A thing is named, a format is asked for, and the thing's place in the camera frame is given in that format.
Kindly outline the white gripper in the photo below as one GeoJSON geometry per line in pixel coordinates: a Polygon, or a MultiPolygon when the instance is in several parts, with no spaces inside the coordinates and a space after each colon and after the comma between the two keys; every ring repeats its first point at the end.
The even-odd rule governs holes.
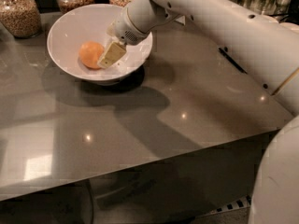
{"type": "Polygon", "coordinates": [[[149,34],[140,32],[130,20],[128,9],[121,8],[120,14],[116,19],[107,27],[107,34],[114,40],[110,42],[103,54],[99,57],[97,65],[100,68],[107,69],[126,54],[126,45],[138,45],[145,40],[149,34]]]}

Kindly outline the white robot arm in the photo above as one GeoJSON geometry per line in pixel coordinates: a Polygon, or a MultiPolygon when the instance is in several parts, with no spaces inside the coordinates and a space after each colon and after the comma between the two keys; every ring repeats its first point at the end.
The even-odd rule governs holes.
{"type": "MultiPolygon", "coordinates": [[[[129,45],[180,16],[194,22],[292,113],[298,111],[299,34],[229,0],[133,0],[107,32],[97,64],[107,68],[129,45]]],[[[269,144],[255,181],[249,224],[299,224],[299,117],[269,144]]]]}

